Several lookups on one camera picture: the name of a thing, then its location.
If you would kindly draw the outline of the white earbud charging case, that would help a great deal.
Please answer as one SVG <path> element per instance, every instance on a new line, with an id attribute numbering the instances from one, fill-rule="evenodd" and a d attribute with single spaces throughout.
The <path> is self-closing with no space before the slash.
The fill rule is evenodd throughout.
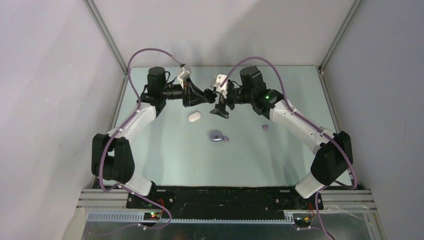
<path id="1" fill-rule="evenodd" d="M 198 121 L 201 117 L 202 117 L 202 114 L 200 112 L 196 111 L 196 112 L 190 114 L 187 117 L 187 119 L 188 119 L 189 122 L 193 123 L 193 122 Z"/>

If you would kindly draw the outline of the purple earbud charging case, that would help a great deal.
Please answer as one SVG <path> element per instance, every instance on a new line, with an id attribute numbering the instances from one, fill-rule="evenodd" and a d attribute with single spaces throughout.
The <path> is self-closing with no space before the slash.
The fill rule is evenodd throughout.
<path id="1" fill-rule="evenodd" d="M 211 142 L 222 142 L 224 135 L 220 131 L 211 131 L 209 133 L 209 139 Z"/>

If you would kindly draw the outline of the black earbud charging case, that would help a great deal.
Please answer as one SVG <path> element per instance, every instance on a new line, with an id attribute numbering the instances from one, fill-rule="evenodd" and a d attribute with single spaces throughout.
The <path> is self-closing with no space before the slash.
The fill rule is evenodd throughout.
<path id="1" fill-rule="evenodd" d="M 205 89 L 203 94 L 208 103 L 213 104 L 216 102 L 217 94 L 213 90 Z"/>

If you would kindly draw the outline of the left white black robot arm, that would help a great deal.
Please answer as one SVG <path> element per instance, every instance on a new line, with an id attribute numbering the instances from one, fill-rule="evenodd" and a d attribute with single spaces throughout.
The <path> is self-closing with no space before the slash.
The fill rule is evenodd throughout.
<path id="1" fill-rule="evenodd" d="M 130 142 L 154 121 L 168 100 L 181 100 L 184 107 L 213 104 L 217 95 L 211 89 L 200 90 L 190 79 L 191 70 L 182 65 L 176 76 L 177 83 L 168 82 L 169 72 L 161 66 L 151 67 L 147 73 L 147 84 L 137 95 L 131 114 L 108 133 L 98 133 L 92 140 L 91 172 L 101 180 L 114 181 L 138 193 L 138 201 L 145 208 L 153 208 L 158 194 L 151 189 L 155 184 L 135 169 L 135 160 Z"/>

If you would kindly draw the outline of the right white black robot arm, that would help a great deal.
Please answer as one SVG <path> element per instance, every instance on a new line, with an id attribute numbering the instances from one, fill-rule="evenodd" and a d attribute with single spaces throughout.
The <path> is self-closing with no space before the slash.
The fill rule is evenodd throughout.
<path id="1" fill-rule="evenodd" d="M 227 75 L 214 77 L 211 88 L 219 99 L 210 113 L 227 119 L 227 108 L 250 104 L 256 114 L 284 125 L 311 150 L 314 160 L 310 172 L 295 185 L 296 191 L 290 196 L 295 208 L 304 209 L 313 194 L 336 182 L 353 165 L 351 138 L 344 131 L 335 133 L 307 119 L 283 93 L 267 87 L 256 66 L 245 67 L 239 73 L 239 87 Z"/>

